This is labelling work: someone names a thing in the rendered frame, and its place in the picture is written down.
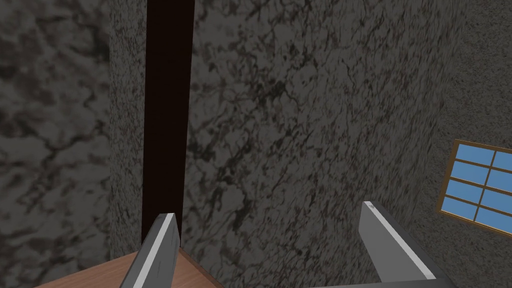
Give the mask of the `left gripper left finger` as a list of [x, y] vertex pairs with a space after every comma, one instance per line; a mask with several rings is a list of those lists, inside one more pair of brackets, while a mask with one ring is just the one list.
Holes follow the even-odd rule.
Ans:
[[179, 247], [175, 214], [159, 214], [119, 288], [171, 288]]

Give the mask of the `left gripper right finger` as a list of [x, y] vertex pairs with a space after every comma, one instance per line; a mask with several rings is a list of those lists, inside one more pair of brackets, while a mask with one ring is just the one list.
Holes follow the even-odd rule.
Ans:
[[378, 202], [362, 203], [358, 231], [383, 283], [448, 279]]

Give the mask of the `blue window with brown frame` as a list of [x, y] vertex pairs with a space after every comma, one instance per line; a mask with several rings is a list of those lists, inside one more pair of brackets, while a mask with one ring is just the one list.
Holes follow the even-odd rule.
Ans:
[[512, 238], [512, 149], [454, 140], [436, 211]]

